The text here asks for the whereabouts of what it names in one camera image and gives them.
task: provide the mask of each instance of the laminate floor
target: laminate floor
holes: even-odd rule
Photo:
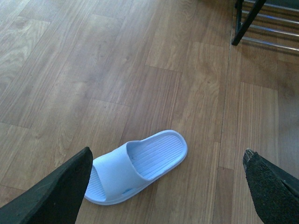
[[[0,21],[0,206],[85,146],[165,129],[186,159],[77,224],[260,224],[248,147],[299,178],[299,55],[230,45],[232,0],[0,0]]]

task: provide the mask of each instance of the black rack leg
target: black rack leg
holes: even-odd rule
[[[233,45],[238,45],[244,34],[246,33],[249,26],[252,24],[252,21],[255,19],[256,15],[259,13],[266,0],[256,0],[253,5],[252,10],[249,12],[244,23],[241,25],[241,16],[242,16],[242,2],[243,0],[238,0],[237,2],[237,22],[236,22],[236,34],[232,41]]]

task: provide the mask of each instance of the metal rack bar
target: metal rack bar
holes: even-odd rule
[[[244,1],[248,2],[248,3],[255,3],[255,1],[251,1],[251,0],[244,0]],[[268,3],[265,3],[265,6],[269,6],[269,7],[272,7],[272,8],[279,8],[279,9],[289,10],[289,11],[293,11],[293,12],[299,13],[299,9],[295,9],[295,8],[288,8],[288,7],[284,7],[284,6],[277,6],[277,5],[268,4]]]
[[[274,32],[274,33],[279,33],[279,34],[285,34],[285,35],[289,35],[289,36],[299,37],[299,34],[290,33],[290,32],[286,32],[286,31],[282,31],[282,30],[278,30],[278,29],[271,29],[271,28],[261,27],[261,26],[257,26],[257,25],[250,25],[250,27],[251,28],[256,28],[256,29],[261,29],[261,30],[266,30],[266,31]]]
[[[249,11],[242,10],[242,13],[248,14]],[[268,18],[268,19],[273,19],[273,20],[277,20],[277,21],[282,21],[282,22],[294,23],[294,24],[298,24],[299,25],[299,21],[288,20],[288,19],[283,19],[283,18],[279,18],[279,17],[275,17],[275,16],[270,16],[270,15],[259,14],[259,13],[257,14],[257,16]]]
[[[299,49],[297,49],[297,48],[291,48],[291,47],[284,46],[284,45],[277,44],[277,43],[261,41],[261,40],[253,39],[253,38],[249,38],[249,37],[243,37],[243,40],[248,40],[248,41],[252,41],[252,42],[256,42],[256,43],[262,43],[262,44],[274,46],[274,47],[277,47],[277,48],[282,48],[282,49],[287,49],[287,50],[294,50],[294,51],[299,52]]]

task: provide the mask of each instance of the white slide sandal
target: white slide sandal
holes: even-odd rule
[[[121,203],[175,168],[187,155],[185,139],[166,130],[129,141],[93,160],[85,198],[92,203]]]

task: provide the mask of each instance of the floor plank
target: floor plank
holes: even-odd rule
[[[151,223],[212,223],[220,148],[214,142],[214,125],[222,53],[222,47],[189,44],[171,125],[185,137],[188,156],[176,172],[160,180]]]
[[[22,142],[28,133],[27,128],[0,123],[0,182],[12,163],[15,155],[21,150]]]
[[[218,167],[213,224],[231,223],[234,171]]]
[[[58,79],[64,79],[69,83],[87,82],[90,84],[101,80],[101,71],[115,43],[121,24],[121,21],[117,19],[93,14],[85,25]]]
[[[31,0],[20,16],[52,22],[66,0]]]
[[[278,62],[280,167],[299,179],[299,65]]]
[[[18,17],[30,0],[1,0],[0,1],[0,38]]]
[[[89,146],[94,159],[116,149],[128,120],[130,108],[92,99],[79,124],[65,160]]]
[[[196,5],[195,0],[166,1],[146,65],[183,71]]]
[[[65,159],[89,99],[85,83],[53,87],[1,184],[28,190]]]
[[[267,160],[280,165],[276,90],[241,83],[237,139],[232,224],[262,223],[252,202],[242,158],[245,149],[250,147]]]
[[[31,127],[97,2],[64,4],[20,70],[21,75],[3,94],[1,122]]]
[[[191,40],[216,46],[230,43],[233,4],[231,0],[199,1]]]
[[[47,22],[18,17],[9,28],[8,34],[4,34],[3,37],[11,42],[4,43],[9,46],[7,50],[1,47],[3,56],[0,58],[0,96],[17,77],[48,25]]]
[[[93,13],[124,20],[130,12],[133,0],[102,0]]]
[[[23,190],[0,185],[0,208],[3,205],[6,205],[7,203],[15,199],[17,196],[21,195],[22,193],[24,193]]]
[[[235,143],[237,138],[239,89],[241,79],[241,45],[230,48],[228,74],[223,111],[223,125],[219,166],[234,169]]]
[[[143,79],[150,50],[164,2],[135,0],[126,17],[110,56],[101,72],[93,98],[131,106]]]
[[[141,140],[170,129],[180,72],[145,66],[146,77],[131,109],[121,143]]]

